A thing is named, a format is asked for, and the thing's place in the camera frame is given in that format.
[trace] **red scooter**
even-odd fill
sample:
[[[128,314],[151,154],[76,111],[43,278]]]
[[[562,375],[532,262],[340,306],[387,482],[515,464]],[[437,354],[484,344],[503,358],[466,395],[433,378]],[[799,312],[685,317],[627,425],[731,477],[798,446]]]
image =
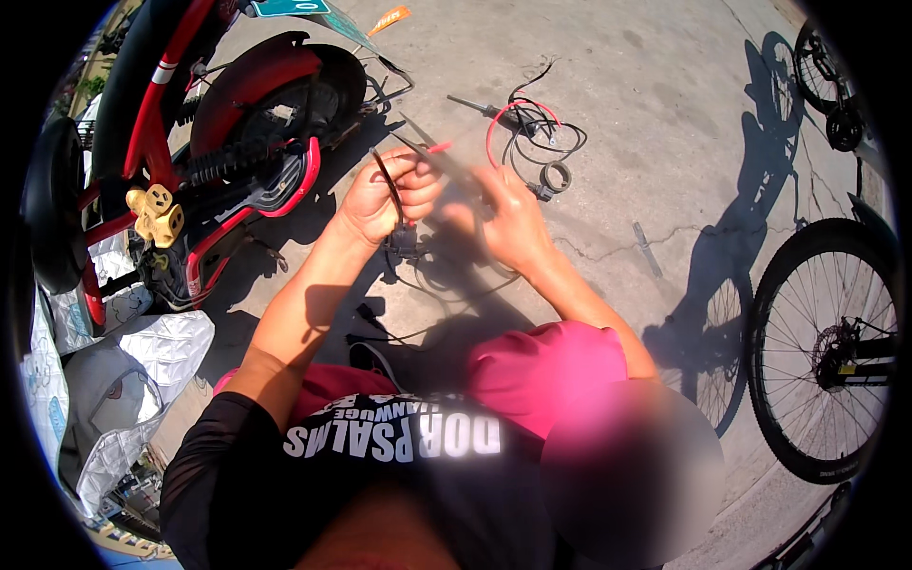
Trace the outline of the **red scooter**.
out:
[[[147,0],[110,70],[87,188],[76,123],[47,124],[22,210],[35,275],[52,295],[81,287],[93,337],[105,332],[105,298],[134,283],[171,310],[198,308],[237,248],[258,242],[244,219],[293,210],[316,180],[321,150],[334,149],[378,106],[413,87],[350,18],[325,4],[328,14],[301,17],[374,52],[406,87],[388,96],[377,89],[365,101],[362,62],[340,47],[307,43],[303,31],[270,37],[230,64],[207,68],[235,19],[257,16],[250,1]],[[217,70],[202,97],[188,98]],[[172,155],[171,128],[190,121],[190,142]],[[97,213],[89,227],[86,209]],[[136,270],[99,283],[88,247],[134,225],[146,238]]]

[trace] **person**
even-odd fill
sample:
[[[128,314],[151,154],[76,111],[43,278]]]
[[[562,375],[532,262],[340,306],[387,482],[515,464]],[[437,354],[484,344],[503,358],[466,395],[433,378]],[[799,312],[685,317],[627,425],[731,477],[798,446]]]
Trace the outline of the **person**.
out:
[[[382,159],[404,214],[430,214],[440,175],[406,148]],[[378,166],[366,166],[165,472],[162,534],[185,568],[554,567],[563,550],[537,475],[548,431],[593,386],[658,373],[554,246],[515,172],[473,174],[494,212],[492,254],[563,320],[477,346],[463,394],[401,393],[364,343],[351,367],[312,365],[398,220]],[[442,213],[472,231],[464,206]]]

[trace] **concrete ground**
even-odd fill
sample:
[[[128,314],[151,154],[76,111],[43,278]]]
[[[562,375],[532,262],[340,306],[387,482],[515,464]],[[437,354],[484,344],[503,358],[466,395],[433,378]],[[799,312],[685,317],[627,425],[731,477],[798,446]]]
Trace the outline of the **concrete ground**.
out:
[[[392,7],[358,0],[337,4],[363,30]],[[737,372],[741,313],[800,220],[850,215],[846,193],[855,190],[854,157],[830,149],[824,117],[804,107],[789,77],[800,13],[784,0],[775,4],[412,0],[413,16],[375,40],[417,87],[392,112],[324,156],[313,201],[284,218],[252,224],[258,237],[288,259],[290,272],[278,271],[253,247],[228,264],[204,306],[217,332],[201,374],[214,383],[240,363],[264,308],[303,263],[366,163],[368,147],[398,146],[389,136],[401,126],[397,111],[438,140],[453,140],[456,158],[484,163],[489,121],[445,96],[503,104],[513,86],[558,57],[527,94],[585,129],[589,140],[567,161],[572,188],[542,207],[548,229],[590,285],[642,334],[666,383],[697,401],[725,454],[727,489],[710,533],[666,568],[752,566],[794,533],[832,488],[798,480],[766,446]],[[212,64],[286,29],[353,46],[303,20],[242,17]],[[376,62],[368,64],[378,80],[380,71]],[[396,81],[390,78],[387,91]],[[409,133],[408,127],[402,132]],[[186,128],[177,130],[172,143],[187,136]],[[495,153],[505,142],[498,130]],[[655,266],[637,242],[634,223]],[[422,232],[446,255],[420,270],[447,297],[472,295],[501,281],[445,232]],[[416,278],[410,267],[397,269]],[[424,352],[379,346],[401,383],[417,392],[459,389],[466,353],[477,342],[556,320],[521,280],[443,322],[437,303],[405,285],[388,285],[384,271],[381,258],[365,269],[318,361],[346,363],[346,333],[376,334],[354,312],[364,297],[396,335],[433,326],[410,340]],[[454,312],[460,308],[455,305]]]

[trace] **pink shorts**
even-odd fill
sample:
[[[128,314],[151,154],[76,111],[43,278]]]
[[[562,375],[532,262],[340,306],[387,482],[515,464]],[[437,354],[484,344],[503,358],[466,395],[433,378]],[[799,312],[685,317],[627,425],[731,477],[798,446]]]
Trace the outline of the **pink shorts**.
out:
[[[215,385],[217,394],[237,368]],[[606,382],[627,379],[617,332],[576,321],[511,331],[483,342],[469,355],[467,395],[501,417],[546,438],[561,411]],[[351,394],[395,394],[385,377],[335,364],[312,364],[304,375],[291,421]]]

